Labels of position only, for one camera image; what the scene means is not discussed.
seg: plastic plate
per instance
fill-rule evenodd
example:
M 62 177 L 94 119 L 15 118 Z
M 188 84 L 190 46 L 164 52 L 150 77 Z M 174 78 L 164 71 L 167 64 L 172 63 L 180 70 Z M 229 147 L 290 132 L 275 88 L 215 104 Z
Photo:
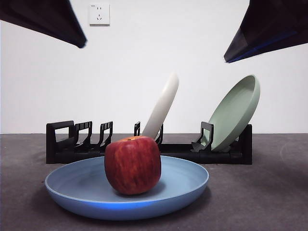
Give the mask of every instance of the plastic plate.
M 156 138 L 173 103 L 178 87 L 179 78 L 175 73 L 171 73 L 151 113 L 151 116 L 144 127 L 144 130 L 142 132 L 143 136 L 152 137 L 153 139 Z
M 209 174 L 202 166 L 161 156 L 162 175 L 148 192 L 125 196 L 107 181 L 104 157 L 77 161 L 50 173 L 45 180 L 53 200 L 61 207 L 89 218 L 134 220 L 161 216 L 181 209 L 204 191 Z
M 212 151 L 223 151 L 239 137 L 253 116 L 259 98 L 260 84 L 255 76 L 243 78 L 228 92 L 209 120 L 214 124 Z M 207 141 L 205 133 L 201 144 Z

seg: red apple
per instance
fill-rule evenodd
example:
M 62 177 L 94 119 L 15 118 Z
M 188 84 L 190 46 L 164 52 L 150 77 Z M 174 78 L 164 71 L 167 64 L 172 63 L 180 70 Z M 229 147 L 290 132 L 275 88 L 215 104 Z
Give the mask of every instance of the red apple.
M 158 145 L 145 136 L 128 137 L 109 144 L 104 165 L 111 186 L 126 195 L 150 190 L 161 175 Z

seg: electrical outlet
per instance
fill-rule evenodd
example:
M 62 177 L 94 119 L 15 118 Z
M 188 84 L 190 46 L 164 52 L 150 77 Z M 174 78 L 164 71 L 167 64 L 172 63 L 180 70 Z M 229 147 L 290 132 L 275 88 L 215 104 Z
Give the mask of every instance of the electrical outlet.
M 89 7 L 89 24 L 110 25 L 110 4 L 93 3 Z

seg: dark gray table surface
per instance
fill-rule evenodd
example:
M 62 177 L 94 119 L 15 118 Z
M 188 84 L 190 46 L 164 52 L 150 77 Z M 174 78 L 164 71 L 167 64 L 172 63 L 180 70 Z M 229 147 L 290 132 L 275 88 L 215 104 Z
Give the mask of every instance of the dark gray table surface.
M 166 135 L 165 141 L 197 136 Z M 61 164 L 45 164 L 45 140 L 44 134 L 1 135 L 3 231 L 308 230 L 308 134 L 254 134 L 251 166 L 203 165 L 210 180 L 194 203 L 169 215 L 121 222 L 84 218 L 51 199 L 44 179 Z

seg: dish rack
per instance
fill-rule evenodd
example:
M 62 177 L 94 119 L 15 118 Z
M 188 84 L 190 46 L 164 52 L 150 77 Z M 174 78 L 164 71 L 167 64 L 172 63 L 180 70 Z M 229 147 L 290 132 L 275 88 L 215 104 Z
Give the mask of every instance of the dish rack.
M 57 129 L 68 128 L 68 138 L 56 141 Z M 88 135 L 81 143 L 78 143 L 79 131 L 89 129 Z M 209 132 L 208 142 L 203 146 L 204 131 Z M 157 139 L 161 155 L 177 157 L 193 161 L 198 164 L 252 164 L 252 125 L 248 124 L 237 140 L 223 152 L 213 152 L 212 142 L 214 137 L 214 125 L 201 122 L 199 139 L 190 144 L 163 143 L 164 125 L 161 126 Z M 113 122 L 103 123 L 100 126 L 100 138 L 98 143 L 91 143 L 92 121 L 74 124 L 73 120 L 46 125 L 46 163 L 68 164 L 78 160 L 104 156 L 106 146 L 111 143 L 113 134 Z M 140 121 L 134 126 L 134 136 L 140 135 Z

